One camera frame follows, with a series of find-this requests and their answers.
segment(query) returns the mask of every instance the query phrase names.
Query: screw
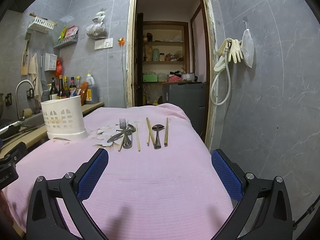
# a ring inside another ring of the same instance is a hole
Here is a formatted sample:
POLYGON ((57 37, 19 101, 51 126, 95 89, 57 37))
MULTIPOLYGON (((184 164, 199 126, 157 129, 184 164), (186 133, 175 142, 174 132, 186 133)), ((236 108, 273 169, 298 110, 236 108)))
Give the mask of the screw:
POLYGON ((280 183, 283 181, 283 179, 282 179, 280 176, 277 176, 277 177, 276 177, 276 180, 277 180, 278 182, 280 182, 280 183))
POLYGON ((72 172, 67 172, 67 173, 64 175, 64 177, 65 177, 66 179, 71 179, 71 178, 73 177, 73 173, 72 173, 72 172))
POLYGON ((41 182, 43 181, 43 176, 39 176, 37 179, 36 179, 37 182, 41 182))
POLYGON ((252 173, 247 173, 245 176, 247 177, 247 179, 253 179, 254 178, 254 175, 252 173))

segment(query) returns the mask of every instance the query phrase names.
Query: shower hose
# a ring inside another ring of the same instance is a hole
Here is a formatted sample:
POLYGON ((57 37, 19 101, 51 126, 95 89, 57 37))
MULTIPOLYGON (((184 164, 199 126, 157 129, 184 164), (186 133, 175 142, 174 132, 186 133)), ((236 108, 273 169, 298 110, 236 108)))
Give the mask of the shower hose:
POLYGON ((219 71, 217 73, 217 75, 216 75, 216 77, 215 77, 215 79, 214 79, 214 81, 213 81, 213 83, 211 85, 211 89, 210 89, 210 100, 215 106, 223 105, 227 101, 227 99, 229 98, 230 91, 231 91, 231 80, 230 80, 230 72, 229 72, 229 68, 228 68, 228 57, 227 57, 228 51, 229 51, 229 49, 227 47, 224 50, 224 63, 226 65, 227 78, 228 78, 228 92, 227 92, 226 98, 223 101, 221 101, 220 103, 216 103, 215 102, 215 99, 213 98, 213 88, 214 88, 214 86, 215 86, 215 84, 216 84, 216 82, 217 82, 217 80, 218 80, 218 78, 220 76, 220 73, 222 72, 222 71, 219 71))

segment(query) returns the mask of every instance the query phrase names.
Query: open door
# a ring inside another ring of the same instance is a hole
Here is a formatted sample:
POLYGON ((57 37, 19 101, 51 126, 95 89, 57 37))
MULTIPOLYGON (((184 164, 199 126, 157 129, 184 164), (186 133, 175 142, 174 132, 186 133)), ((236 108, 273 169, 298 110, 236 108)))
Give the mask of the open door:
POLYGON ((142 73, 142 61, 143 61, 143 13, 138 13, 136 24, 136 78, 135 78, 135 106, 143 105, 143 73, 142 73))

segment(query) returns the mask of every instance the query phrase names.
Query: pink wall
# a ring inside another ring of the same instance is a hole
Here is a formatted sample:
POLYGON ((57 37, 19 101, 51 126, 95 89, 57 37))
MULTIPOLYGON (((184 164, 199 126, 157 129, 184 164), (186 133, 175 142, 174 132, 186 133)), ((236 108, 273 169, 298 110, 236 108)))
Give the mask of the pink wall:
POLYGON ((195 39, 196 76, 198 81, 206 82, 204 25, 201 11, 196 16, 192 26, 195 39))

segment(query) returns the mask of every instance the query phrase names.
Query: jar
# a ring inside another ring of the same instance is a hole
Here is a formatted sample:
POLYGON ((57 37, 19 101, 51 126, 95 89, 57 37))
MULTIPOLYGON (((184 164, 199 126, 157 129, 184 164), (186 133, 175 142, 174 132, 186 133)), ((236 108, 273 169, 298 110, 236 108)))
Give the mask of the jar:
POLYGON ((159 49, 153 49, 152 61, 159 61, 159 49))
POLYGON ((164 61, 164 53, 160 53, 160 55, 159 55, 159 61, 164 61))

